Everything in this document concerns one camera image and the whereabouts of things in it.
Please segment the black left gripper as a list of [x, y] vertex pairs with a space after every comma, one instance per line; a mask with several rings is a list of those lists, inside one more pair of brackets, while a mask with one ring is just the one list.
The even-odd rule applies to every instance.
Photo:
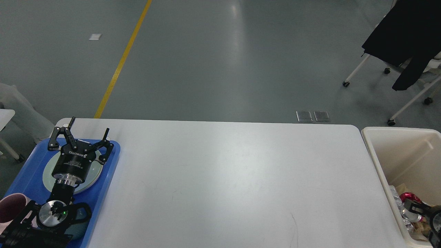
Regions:
[[[55, 179], [61, 179], [66, 176], [72, 176], [76, 179], [75, 185], [82, 184], [89, 173], [93, 161], [105, 164], [114, 148], [107, 136], [109, 128], [106, 128], [102, 140], [91, 144], [82, 140], [75, 140], [71, 133], [71, 128], [76, 117], [72, 117], [67, 127], [55, 126], [48, 141], [47, 150], [55, 151], [60, 145], [57, 141], [58, 136], [63, 135], [66, 144], [60, 149], [60, 157], [58, 158], [51, 176]], [[105, 148], [105, 153], [96, 158], [96, 151]]]

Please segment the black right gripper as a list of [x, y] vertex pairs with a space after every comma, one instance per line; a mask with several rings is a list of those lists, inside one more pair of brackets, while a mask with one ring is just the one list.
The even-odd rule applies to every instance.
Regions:
[[414, 200], [405, 200], [403, 206], [413, 214], [420, 215], [429, 219], [431, 230], [428, 234], [428, 240], [432, 246], [441, 245], [441, 206], [431, 207], [424, 202], [419, 203]]

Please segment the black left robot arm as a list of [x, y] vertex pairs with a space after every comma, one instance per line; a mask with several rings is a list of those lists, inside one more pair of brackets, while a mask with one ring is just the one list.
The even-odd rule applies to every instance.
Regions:
[[113, 178], [120, 145], [108, 138], [81, 140], [54, 127], [24, 163], [2, 201], [24, 196], [25, 205], [1, 210], [2, 248], [85, 248]]

